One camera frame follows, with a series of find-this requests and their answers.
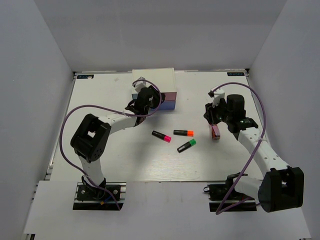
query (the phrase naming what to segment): white wall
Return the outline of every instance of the white wall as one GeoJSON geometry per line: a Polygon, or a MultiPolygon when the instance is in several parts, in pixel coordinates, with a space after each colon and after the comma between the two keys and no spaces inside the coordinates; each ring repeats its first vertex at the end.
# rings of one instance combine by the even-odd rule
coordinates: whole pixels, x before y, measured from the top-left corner
{"type": "Polygon", "coordinates": [[[320,1],[289,0],[250,70],[275,150],[304,171],[302,210],[320,240],[320,1]]]}
{"type": "Polygon", "coordinates": [[[286,0],[35,0],[73,71],[250,68],[286,0]]]}
{"type": "Polygon", "coordinates": [[[33,0],[0,1],[0,239],[20,239],[72,72],[33,0]]]}

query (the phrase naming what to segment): white box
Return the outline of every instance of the white box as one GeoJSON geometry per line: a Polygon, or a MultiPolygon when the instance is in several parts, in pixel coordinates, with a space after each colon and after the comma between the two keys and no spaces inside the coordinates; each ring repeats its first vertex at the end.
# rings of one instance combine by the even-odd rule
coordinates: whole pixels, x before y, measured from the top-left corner
{"type": "MultiPolygon", "coordinates": [[[[154,83],[159,90],[165,94],[165,100],[160,106],[160,110],[172,110],[176,107],[177,86],[174,68],[155,68],[155,69],[133,69],[132,82],[144,77],[154,83]]],[[[136,99],[137,91],[132,87],[132,98],[136,99]]]]}

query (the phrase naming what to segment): white tabletop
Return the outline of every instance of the white tabletop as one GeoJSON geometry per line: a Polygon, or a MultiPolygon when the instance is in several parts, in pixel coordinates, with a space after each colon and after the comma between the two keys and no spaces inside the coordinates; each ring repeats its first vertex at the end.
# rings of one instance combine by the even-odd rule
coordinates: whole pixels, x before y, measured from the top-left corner
{"type": "MultiPolygon", "coordinates": [[[[109,137],[101,156],[102,172],[107,182],[221,181],[240,172],[245,165],[249,153],[227,130],[226,124],[218,125],[221,139],[213,141],[203,115],[205,104],[212,102],[208,96],[211,88],[226,82],[248,84],[246,77],[227,76],[226,72],[177,71],[175,78],[175,110],[159,111],[141,125],[109,137]],[[153,130],[171,136],[171,142],[152,136],[153,130]],[[178,153],[177,148],[191,138],[173,135],[173,130],[194,131],[196,145],[178,153]]],[[[93,79],[77,79],[68,111],[86,104],[122,111],[132,99],[131,82],[131,73],[94,74],[93,79]]],[[[239,85],[225,86],[224,90],[226,95],[243,95],[247,117],[253,118],[261,127],[251,92],[239,85]]],[[[95,116],[111,114],[100,109],[82,108],[69,118],[63,133],[63,148],[67,157],[78,166],[81,163],[70,146],[70,140],[88,113],[95,116]]],[[[255,162],[250,164],[246,173],[253,178],[262,178],[255,162]]],[[[80,181],[81,175],[65,162],[57,149],[51,181],[80,181]]]]}

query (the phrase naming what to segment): cable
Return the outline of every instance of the cable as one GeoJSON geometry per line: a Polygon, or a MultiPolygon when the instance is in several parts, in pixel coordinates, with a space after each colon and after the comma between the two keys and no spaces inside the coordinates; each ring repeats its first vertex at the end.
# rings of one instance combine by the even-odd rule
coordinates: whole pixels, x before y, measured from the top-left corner
{"type": "Polygon", "coordinates": [[[265,132],[266,132],[266,121],[267,121],[267,118],[266,118],[266,111],[265,111],[265,108],[264,108],[264,105],[260,99],[260,97],[258,96],[258,94],[256,93],[255,90],[253,90],[250,86],[248,85],[245,85],[243,83],[239,83],[239,82],[227,82],[227,83],[224,83],[224,84],[221,84],[220,86],[217,86],[212,92],[215,92],[217,91],[219,88],[222,88],[223,86],[226,86],[226,85],[231,85],[231,84],[234,84],[234,85],[240,85],[240,86],[243,86],[247,89],[250,89],[251,92],[254,93],[254,95],[256,96],[256,98],[258,99],[259,103],[260,103],[260,106],[261,106],[261,110],[262,110],[262,115],[263,115],[263,126],[262,126],[262,132],[261,132],[261,136],[260,136],[260,139],[258,140],[255,148],[253,149],[252,153],[251,153],[251,156],[249,157],[248,161],[246,162],[246,164],[244,165],[243,169],[241,170],[239,176],[236,178],[236,180],[234,181],[234,183],[232,184],[232,186],[230,187],[229,191],[225,194],[224,198],[222,199],[222,202],[220,203],[219,207],[217,208],[215,214],[216,215],[219,215],[221,213],[223,213],[224,211],[226,210],[229,210],[235,206],[238,206],[242,203],[244,203],[245,201],[251,199],[250,197],[247,197],[246,199],[243,199],[233,205],[230,205],[230,206],[227,206],[225,207],[224,209],[221,209],[222,206],[225,204],[226,200],[228,199],[229,195],[231,194],[231,192],[235,189],[235,186],[237,185],[237,183],[239,182],[240,178],[242,177],[242,175],[245,173],[246,169],[248,168],[249,164],[251,163],[252,159],[254,158],[261,142],[262,142],[262,138],[264,137],[265,135],[265,132]]]}
{"type": "Polygon", "coordinates": [[[110,198],[111,198],[111,196],[108,196],[108,198],[105,199],[103,202],[104,202],[104,203],[108,202],[110,198]]]}
{"type": "MultiPolygon", "coordinates": [[[[145,80],[145,79],[138,79],[138,80],[134,81],[134,82],[132,83],[132,85],[135,84],[135,83],[137,83],[137,82],[147,82],[147,83],[151,84],[151,85],[159,92],[159,95],[160,95],[159,105],[155,108],[155,110],[154,110],[153,112],[151,112],[151,113],[149,113],[149,114],[147,114],[147,115],[136,115],[136,114],[130,114],[130,113],[126,113],[125,115],[126,115],[126,116],[129,116],[129,117],[146,118],[146,117],[149,117],[149,116],[155,114],[155,112],[158,111],[158,109],[159,109],[159,107],[160,107],[160,105],[161,105],[162,96],[161,96],[161,92],[160,92],[159,88],[158,88],[155,84],[153,84],[152,82],[150,82],[150,81],[148,81],[148,80],[145,80]]],[[[67,122],[68,118],[70,117],[70,115],[71,115],[72,113],[74,113],[76,110],[82,109],[82,108],[102,109],[102,110],[106,110],[106,111],[113,112],[113,113],[120,114],[120,115],[122,115],[123,112],[122,112],[122,111],[113,110],[113,109],[110,109],[110,108],[106,108],[106,107],[103,107],[103,106],[92,105],[92,104],[77,106],[77,107],[75,107],[74,109],[72,109],[72,110],[65,116],[65,118],[64,118],[64,120],[63,120],[63,122],[62,122],[61,130],[60,130],[60,135],[59,135],[59,149],[60,149],[61,155],[62,155],[62,157],[64,158],[64,160],[65,160],[68,164],[70,164],[72,167],[74,167],[74,168],[78,169],[80,172],[82,172],[82,173],[86,176],[86,178],[88,179],[88,181],[91,183],[92,186],[94,186],[95,188],[100,189],[100,190],[103,190],[103,191],[105,191],[106,193],[108,193],[108,194],[113,198],[113,200],[114,200],[117,208],[118,208],[119,211],[120,211],[121,208],[120,208],[120,206],[119,206],[119,204],[118,204],[115,196],[114,196],[109,190],[107,190],[107,189],[105,189],[105,188],[103,188],[103,187],[100,187],[100,186],[96,185],[96,184],[89,178],[88,174],[87,174],[82,168],[80,168],[80,167],[78,167],[77,165],[73,164],[73,163],[67,158],[67,156],[66,156],[66,154],[65,154],[65,152],[64,152],[64,150],[63,150],[62,139],[63,139],[63,133],[64,133],[64,129],[65,129],[66,122],[67,122]]]]}

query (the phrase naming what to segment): marker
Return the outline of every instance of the marker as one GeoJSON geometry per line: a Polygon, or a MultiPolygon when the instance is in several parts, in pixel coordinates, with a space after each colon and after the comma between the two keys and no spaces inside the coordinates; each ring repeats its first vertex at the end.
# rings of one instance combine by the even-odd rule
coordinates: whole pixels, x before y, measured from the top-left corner
{"type": "Polygon", "coordinates": [[[179,135],[179,136],[188,136],[188,137],[193,137],[194,136],[194,131],[187,131],[187,130],[173,130],[174,135],[179,135]]]}
{"type": "Polygon", "coordinates": [[[196,140],[192,139],[192,140],[186,142],[185,144],[183,144],[182,146],[178,147],[176,150],[178,151],[178,153],[181,153],[184,150],[187,150],[188,148],[191,148],[196,143],[197,143],[196,140]]]}
{"type": "Polygon", "coordinates": [[[156,136],[159,139],[162,139],[162,140],[166,141],[167,143],[170,143],[170,141],[171,141],[171,137],[170,136],[164,135],[164,134],[162,134],[162,133],[160,133],[158,131],[153,131],[152,135],[156,136]]]}

